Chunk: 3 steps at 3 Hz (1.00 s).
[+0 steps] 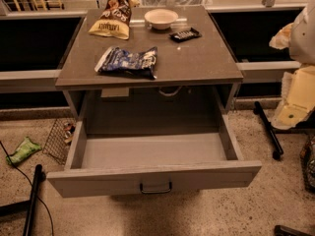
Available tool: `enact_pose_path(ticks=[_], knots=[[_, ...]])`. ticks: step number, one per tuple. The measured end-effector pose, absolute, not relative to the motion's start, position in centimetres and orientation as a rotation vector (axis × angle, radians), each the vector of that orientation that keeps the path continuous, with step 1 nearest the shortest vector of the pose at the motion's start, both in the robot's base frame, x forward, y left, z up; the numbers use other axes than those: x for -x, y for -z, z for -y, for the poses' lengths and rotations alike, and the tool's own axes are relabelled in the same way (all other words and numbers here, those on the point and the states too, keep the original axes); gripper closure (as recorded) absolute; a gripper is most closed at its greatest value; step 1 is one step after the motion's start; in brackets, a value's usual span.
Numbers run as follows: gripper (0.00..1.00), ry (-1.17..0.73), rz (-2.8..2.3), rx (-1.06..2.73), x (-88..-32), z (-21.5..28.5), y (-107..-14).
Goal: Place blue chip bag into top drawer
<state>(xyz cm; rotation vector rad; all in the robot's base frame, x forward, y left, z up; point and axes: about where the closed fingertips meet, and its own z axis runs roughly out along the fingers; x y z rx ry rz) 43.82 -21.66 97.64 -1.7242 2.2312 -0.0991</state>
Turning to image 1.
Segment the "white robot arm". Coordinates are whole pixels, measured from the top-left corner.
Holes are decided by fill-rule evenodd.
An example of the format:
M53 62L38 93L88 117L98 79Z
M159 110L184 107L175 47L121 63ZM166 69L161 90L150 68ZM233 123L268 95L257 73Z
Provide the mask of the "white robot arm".
M294 72L282 79L282 100L272 118L272 125L288 130L306 121L315 109L315 0L311 0L290 23L274 35L269 45L289 51L300 63Z

